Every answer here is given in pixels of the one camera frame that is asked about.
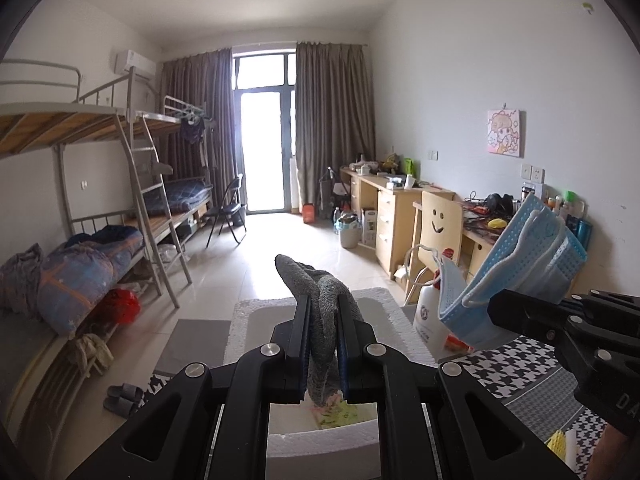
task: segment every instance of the orange container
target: orange container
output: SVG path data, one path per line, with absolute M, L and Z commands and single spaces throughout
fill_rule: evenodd
M 313 204 L 305 204 L 302 206 L 302 221 L 305 224 L 313 224 L 316 222 L 316 208 Z

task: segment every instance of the upper bunk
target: upper bunk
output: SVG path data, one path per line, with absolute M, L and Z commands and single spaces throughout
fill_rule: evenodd
M 51 148 L 60 144 L 119 139 L 119 122 L 128 134 L 129 111 L 133 136 L 145 133 L 146 127 L 152 136 L 172 134 L 180 129 L 183 119 L 206 118 L 203 108 L 191 105 L 171 96 L 159 100 L 159 112 L 134 110 L 132 89 L 136 80 L 135 69 L 129 73 L 80 95 L 81 74 L 76 67 L 27 59 L 5 59 L 3 64 L 37 65 L 75 72 L 76 84 L 35 79 L 0 80 L 5 85 L 40 85 L 74 88 L 73 102 L 18 102 L 0 105 L 0 157 L 18 155 L 39 148 Z M 114 101 L 114 90 L 118 83 L 127 82 L 126 107 L 98 104 L 100 100 Z M 158 92 L 143 81 L 157 96 Z

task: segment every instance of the white wall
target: white wall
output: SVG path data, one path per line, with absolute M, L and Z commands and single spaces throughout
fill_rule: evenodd
M 162 50 L 162 61 L 212 52 L 220 48 L 233 47 L 234 53 L 253 50 L 270 50 L 295 47 L 298 41 L 321 43 L 369 43 L 369 35 L 357 30 L 334 30 L 329 28 L 265 28 L 219 34 L 200 40 L 176 43 Z
M 577 289 L 640 292 L 640 56 L 603 0 L 397 0 L 371 44 L 378 153 L 461 196 L 519 195 L 520 164 L 545 168 L 589 204 Z M 524 159 L 485 152 L 505 102 L 526 111 Z
M 82 91 L 116 78 L 115 55 L 133 49 L 153 60 L 160 50 L 134 30 L 82 0 L 44 0 L 18 33 L 7 57 L 48 60 L 77 66 L 84 76 Z M 37 76 L 58 78 L 42 69 L 2 68 L 1 78 Z M 23 100 L 71 101 L 72 90 L 39 87 L 0 87 L 0 102 Z M 116 90 L 116 105 L 126 99 L 126 88 Z M 136 104 L 152 109 L 142 85 L 136 86 Z M 0 262 L 39 242 L 49 251 L 64 240 L 60 202 L 54 182 L 52 150 L 38 150 L 0 160 Z M 73 216 L 98 214 L 130 207 L 132 197 L 124 154 L 118 142 L 69 146 L 66 177 Z M 86 180 L 87 190 L 80 189 Z

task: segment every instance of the electrical outlet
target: electrical outlet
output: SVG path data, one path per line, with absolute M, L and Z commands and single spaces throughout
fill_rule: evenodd
M 522 164 L 520 167 L 520 178 L 524 180 L 531 180 L 531 165 Z
M 533 166 L 531 168 L 531 180 L 537 184 L 542 184 L 545 181 L 545 170 Z

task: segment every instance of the metal screw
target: metal screw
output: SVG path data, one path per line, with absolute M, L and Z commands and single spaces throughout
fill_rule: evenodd
M 191 363 L 189 366 L 186 367 L 184 373 L 185 375 L 187 375 L 187 377 L 190 378 L 196 378 L 196 377 L 200 377 L 203 373 L 204 373 L 204 364 L 202 363 Z
M 603 348 L 599 348 L 596 352 L 596 357 L 602 359 L 603 361 L 611 361 L 611 354 Z
M 266 355 L 267 357 L 274 356 L 280 352 L 280 346 L 277 343 L 267 343 L 266 345 L 262 345 L 260 347 L 260 353 L 262 355 Z
M 375 355 L 376 357 L 380 357 L 381 355 L 386 354 L 386 347 L 380 343 L 372 343 L 367 346 L 367 352 L 371 355 Z
M 444 363 L 442 365 L 442 371 L 449 377 L 458 377 L 462 373 L 462 366 L 453 362 Z

